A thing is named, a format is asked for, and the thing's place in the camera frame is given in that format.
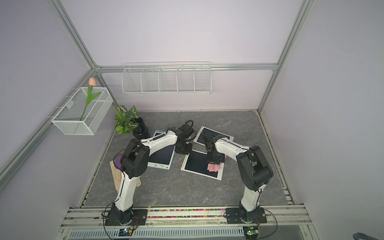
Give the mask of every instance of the wall shelf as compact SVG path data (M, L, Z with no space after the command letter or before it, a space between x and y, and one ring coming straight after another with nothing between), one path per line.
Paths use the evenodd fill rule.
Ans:
M210 65L124 68L121 75L125 94L211 93Z

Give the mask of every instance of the pink flower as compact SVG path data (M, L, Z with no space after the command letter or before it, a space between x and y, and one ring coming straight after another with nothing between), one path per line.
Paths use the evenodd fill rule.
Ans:
M96 80L94 78L89 79L89 85L96 87Z

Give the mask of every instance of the black vase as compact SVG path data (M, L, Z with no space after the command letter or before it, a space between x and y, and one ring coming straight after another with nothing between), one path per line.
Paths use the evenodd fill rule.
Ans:
M144 120L142 118L136 118L135 121L139 124L137 129L132 130L132 134L137 139L146 139L150 138L148 133L148 127L145 126Z

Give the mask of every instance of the white mesh basket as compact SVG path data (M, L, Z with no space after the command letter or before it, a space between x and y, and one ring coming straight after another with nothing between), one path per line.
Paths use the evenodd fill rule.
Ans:
M125 94L211 93L212 76L209 65L124 68L121 75Z
M87 87L79 88L52 119L52 123L65 135L94 135L113 102L107 88L94 87L92 94L101 93L88 104L83 119L80 121L87 99L87 91Z

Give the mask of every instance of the pink cloth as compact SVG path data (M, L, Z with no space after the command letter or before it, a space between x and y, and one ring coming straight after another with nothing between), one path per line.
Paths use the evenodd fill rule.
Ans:
M218 164L208 164L207 170L210 172L218 172L220 168L223 166L223 163Z

